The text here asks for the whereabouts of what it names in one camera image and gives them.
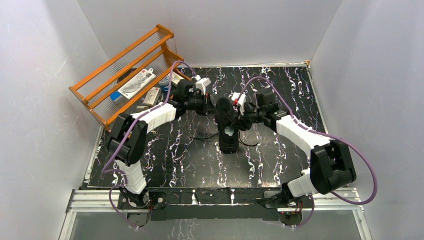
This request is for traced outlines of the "black mesh shoe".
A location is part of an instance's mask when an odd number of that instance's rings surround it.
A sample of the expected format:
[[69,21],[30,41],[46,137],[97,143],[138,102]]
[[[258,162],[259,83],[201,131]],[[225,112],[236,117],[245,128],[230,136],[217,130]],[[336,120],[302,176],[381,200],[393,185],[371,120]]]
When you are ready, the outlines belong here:
[[239,148],[239,132],[232,127],[236,111],[229,99],[221,97],[215,104],[215,121],[219,131],[218,146],[224,154],[234,154]]

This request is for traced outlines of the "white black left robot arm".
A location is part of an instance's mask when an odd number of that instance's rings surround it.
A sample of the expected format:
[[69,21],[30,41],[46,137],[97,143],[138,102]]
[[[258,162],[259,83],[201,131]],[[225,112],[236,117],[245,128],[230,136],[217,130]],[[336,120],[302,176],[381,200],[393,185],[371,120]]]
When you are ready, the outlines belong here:
[[107,149],[112,153],[112,160],[123,176],[123,185],[119,190],[133,207],[144,208],[150,200],[141,167],[147,134],[161,125],[177,120],[187,111],[194,111],[202,116],[214,114],[215,108],[206,91],[210,84],[208,77],[196,82],[181,79],[167,103],[160,102],[133,115],[119,114],[109,133]]

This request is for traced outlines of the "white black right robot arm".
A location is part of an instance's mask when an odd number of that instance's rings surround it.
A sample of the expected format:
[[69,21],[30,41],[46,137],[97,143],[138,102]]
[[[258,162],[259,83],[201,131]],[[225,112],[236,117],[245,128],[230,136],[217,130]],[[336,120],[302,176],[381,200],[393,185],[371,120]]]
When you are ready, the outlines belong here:
[[310,159],[310,167],[300,176],[281,185],[281,193],[272,196],[288,207],[295,207],[303,196],[328,194],[357,179],[347,144],[315,134],[287,108],[279,108],[272,93],[256,94],[256,104],[246,101],[245,94],[235,92],[231,101],[237,107],[233,127],[241,131],[253,123],[263,123],[275,133],[289,139]]

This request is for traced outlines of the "small green white box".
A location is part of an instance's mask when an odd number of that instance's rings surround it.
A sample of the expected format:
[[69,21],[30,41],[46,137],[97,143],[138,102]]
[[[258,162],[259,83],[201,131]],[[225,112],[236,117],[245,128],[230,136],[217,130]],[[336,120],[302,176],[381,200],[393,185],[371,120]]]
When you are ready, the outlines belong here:
[[176,87],[182,79],[184,79],[183,76],[174,71],[172,73],[171,84]]

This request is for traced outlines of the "blue tape roll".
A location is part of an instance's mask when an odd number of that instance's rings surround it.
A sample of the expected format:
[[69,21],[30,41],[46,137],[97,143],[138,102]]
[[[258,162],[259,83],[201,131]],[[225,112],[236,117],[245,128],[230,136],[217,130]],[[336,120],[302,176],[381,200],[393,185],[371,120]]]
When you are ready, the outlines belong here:
[[169,91],[169,84],[170,84],[170,79],[169,79],[169,75],[166,75],[164,78],[162,78],[159,82],[158,85],[161,89],[161,91],[163,93],[166,93]]

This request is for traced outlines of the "beige rectangular box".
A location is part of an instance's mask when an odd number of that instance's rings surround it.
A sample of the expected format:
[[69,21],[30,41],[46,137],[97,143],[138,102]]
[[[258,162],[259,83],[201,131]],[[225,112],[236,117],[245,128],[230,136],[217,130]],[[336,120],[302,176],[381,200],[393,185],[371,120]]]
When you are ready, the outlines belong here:
[[152,87],[145,95],[143,100],[143,105],[148,107],[153,107],[157,104],[157,101],[162,94],[160,87]]

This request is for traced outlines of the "small grey block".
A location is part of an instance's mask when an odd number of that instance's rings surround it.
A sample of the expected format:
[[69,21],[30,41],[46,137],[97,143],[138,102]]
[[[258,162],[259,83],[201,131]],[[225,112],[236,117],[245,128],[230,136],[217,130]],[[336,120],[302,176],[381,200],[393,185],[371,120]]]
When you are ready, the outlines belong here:
[[146,111],[146,110],[148,110],[150,107],[149,106],[146,106],[146,105],[138,105],[137,107],[136,107],[136,112],[138,113],[138,112],[143,112],[143,111]]

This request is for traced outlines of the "white ruler set package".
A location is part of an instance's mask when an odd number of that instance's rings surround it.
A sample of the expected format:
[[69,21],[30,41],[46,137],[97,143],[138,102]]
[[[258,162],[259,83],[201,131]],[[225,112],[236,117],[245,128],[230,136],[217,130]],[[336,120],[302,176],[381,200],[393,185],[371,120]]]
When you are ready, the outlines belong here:
[[144,87],[146,87],[147,84],[149,84],[155,77],[156,75],[154,74],[153,68],[143,68],[139,73],[128,80],[124,85],[122,85],[122,87],[120,87],[117,92],[126,99],[130,100]]

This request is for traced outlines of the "blue eraser block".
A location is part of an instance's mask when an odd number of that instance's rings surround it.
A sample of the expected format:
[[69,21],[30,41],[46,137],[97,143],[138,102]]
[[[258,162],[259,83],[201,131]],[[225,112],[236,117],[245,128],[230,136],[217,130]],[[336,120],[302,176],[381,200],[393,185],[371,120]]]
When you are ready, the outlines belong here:
[[109,97],[115,105],[120,104],[124,100],[124,97],[118,91],[113,92]]

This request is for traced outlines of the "orange wooden shelf rack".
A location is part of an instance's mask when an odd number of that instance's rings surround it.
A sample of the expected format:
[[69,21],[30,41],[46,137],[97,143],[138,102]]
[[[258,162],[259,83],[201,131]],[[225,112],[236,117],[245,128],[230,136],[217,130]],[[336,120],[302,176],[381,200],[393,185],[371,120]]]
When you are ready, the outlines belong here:
[[[173,37],[174,33],[169,28],[157,24],[78,83],[70,86],[69,90],[97,122],[110,131],[118,115],[128,112],[130,107],[169,75],[171,70],[184,79],[189,78],[178,69],[183,57],[167,45],[167,41]],[[143,69],[152,69],[156,77],[134,97],[115,103],[111,95]]]

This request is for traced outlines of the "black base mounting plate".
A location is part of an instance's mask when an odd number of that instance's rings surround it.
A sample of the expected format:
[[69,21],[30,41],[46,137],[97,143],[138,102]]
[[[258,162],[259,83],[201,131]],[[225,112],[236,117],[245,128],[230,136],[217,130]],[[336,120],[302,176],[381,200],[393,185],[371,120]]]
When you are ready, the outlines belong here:
[[145,212],[152,221],[262,219],[297,224],[312,200],[293,198],[280,187],[148,187],[139,195],[120,189],[117,207],[131,214]]

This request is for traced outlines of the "aluminium frame rail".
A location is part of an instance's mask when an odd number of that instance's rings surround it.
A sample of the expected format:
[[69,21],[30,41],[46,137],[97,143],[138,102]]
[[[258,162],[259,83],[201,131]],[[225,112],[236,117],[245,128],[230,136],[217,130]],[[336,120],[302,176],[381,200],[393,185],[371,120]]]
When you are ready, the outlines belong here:
[[[141,205],[123,197],[119,190],[76,190],[71,194],[67,210],[70,212],[113,212],[119,209],[124,213],[142,213],[149,210],[165,210],[176,207],[244,207],[256,206],[258,200],[269,198],[278,191],[271,188],[156,188],[149,192]],[[274,208],[279,212],[310,210],[315,205],[317,211],[352,210],[362,211],[362,205],[347,203],[334,194],[314,194],[313,199],[303,197],[301,203],[266,203],[263,207]]]

